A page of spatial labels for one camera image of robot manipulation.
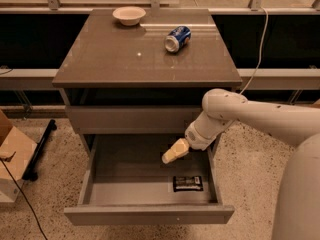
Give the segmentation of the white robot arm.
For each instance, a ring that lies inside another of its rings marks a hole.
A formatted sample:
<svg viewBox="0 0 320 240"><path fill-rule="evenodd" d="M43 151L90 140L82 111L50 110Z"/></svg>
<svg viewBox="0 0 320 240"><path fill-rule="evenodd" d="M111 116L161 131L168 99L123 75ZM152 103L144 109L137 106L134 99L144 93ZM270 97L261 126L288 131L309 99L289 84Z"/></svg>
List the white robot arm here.
<svg viewBox="0 0 320 240"><path fill-rule="evenodd" d="M320 240L320 110L250 101L223 89L202 99L202 112L163 154L168 164L190 149L205 150L239 121L295 148L283 172L272 240Z"/></svg>

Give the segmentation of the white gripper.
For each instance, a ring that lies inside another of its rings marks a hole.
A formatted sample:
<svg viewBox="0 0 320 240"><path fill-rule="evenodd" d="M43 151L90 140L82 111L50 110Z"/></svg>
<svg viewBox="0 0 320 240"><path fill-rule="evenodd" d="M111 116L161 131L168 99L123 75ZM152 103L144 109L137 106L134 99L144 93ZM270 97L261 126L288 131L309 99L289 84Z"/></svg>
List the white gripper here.
<svg viewBox="0 0 320 240"><path fill-rule="evenodd" d="M192 122L185 131L185 138L178 139L163 155L164 164L171 163L176 159L185 156L189 152L189 146L194 150L206 150L213 142L212 138L204 138L200 135L195 123Z"/></svg>

